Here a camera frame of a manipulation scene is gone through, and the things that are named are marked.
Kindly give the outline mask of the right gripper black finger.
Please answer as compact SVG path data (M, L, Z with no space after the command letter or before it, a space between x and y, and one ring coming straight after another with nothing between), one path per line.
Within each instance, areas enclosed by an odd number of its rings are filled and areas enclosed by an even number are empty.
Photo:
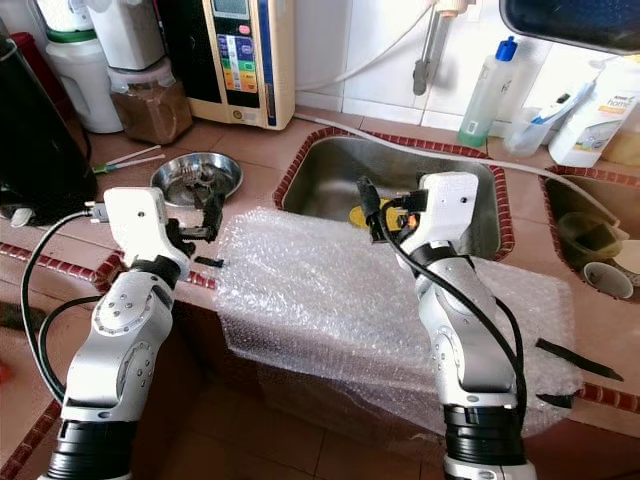
M360 196L360 207L367 228L370 229L372 242L388 243L392 241L387 221L387 214L390 207L393 206L392 202L388 202L388 204L381 202L378 189L369 177L358 178L356 186L358 196Z

